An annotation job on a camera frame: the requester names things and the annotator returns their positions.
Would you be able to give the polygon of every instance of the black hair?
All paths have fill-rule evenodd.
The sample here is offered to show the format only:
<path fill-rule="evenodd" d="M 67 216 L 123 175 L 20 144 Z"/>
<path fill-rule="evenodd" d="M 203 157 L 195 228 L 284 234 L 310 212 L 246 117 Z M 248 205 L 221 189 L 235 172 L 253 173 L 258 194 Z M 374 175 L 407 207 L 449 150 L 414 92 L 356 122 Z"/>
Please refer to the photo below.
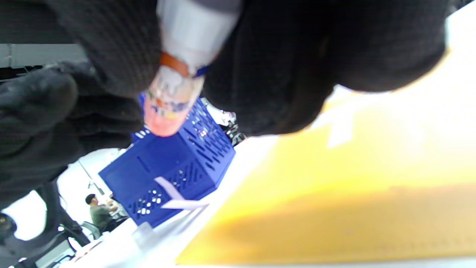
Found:
<path fill-rule="evenodd" d="M 95 198 L 95 194 L 90 194 L 86 197 L 86 204 L 91 205 L 92 199 Z"/>

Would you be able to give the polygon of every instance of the gloved hand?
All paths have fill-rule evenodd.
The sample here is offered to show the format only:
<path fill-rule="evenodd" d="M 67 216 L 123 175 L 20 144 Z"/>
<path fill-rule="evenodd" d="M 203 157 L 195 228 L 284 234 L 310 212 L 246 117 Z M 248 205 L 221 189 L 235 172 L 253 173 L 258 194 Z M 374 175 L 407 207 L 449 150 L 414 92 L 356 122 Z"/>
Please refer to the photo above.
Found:
<path fill-rule="evenodd" d="M 109 90 L 135 95 L 158 68 L 157 0 L 46 0 Z M 449 0 L 246 0 L 204 96 L 246 134 L 300 130 L 335 84 L 399 88 L 445 51 Z"/>
<path fill-rule="evenodd" d="M 137 99 L 106 93 L 89 63 L 60 63 L 0 86 L 0 210 L 80 157 L 127 148 L 143 127 Z"/>

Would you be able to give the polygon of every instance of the man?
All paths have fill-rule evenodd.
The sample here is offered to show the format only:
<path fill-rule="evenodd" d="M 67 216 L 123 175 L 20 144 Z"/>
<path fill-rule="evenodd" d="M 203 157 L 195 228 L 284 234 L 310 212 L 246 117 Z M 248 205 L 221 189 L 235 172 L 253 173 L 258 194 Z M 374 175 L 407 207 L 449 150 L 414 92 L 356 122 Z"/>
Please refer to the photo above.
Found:
<path fill-rule="evenodd" d="M 114 220 L 109 213 L 117 211 L 118 207 L 99 205 L 99 201 L 95 194 L 90 194 L 86 197 L 86 204 L 91 207 L 89 212 L 91 213 L 92 223 L 101 232 L 111 232 L 127 219 L 122 218 Z"/>

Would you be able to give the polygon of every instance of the green shirt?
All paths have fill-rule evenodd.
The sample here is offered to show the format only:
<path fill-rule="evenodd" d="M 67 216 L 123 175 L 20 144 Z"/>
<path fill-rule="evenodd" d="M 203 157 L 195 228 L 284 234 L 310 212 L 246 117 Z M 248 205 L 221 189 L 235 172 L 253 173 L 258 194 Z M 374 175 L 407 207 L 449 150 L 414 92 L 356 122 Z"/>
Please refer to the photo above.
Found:
<path fill-rule="evenodd" d="M 99 228 L 100 231 L 103 231 L 112 220 L 109 214 L 109 208 L 105 205 L 92 206 L 89 212 L 91 213 L 92 223 Z"/>

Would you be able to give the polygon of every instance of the blue basket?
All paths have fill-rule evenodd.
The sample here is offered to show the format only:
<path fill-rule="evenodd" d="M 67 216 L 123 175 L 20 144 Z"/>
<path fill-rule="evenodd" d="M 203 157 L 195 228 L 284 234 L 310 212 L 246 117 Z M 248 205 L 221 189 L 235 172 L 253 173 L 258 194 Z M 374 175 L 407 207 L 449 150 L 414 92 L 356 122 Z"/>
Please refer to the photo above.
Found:
<path fill-rule="evenodd" d="M 170 197 L 154 178 L 162 176 L 184 198 L 200 200 L 217 189 L 235 156 L 200 100 L 177 134 L 157 137 L 144 127 L 133 137 L 133 146 L 99 175 L 137 225 L 156 227 L 180 212 L 160 208 Z"/>

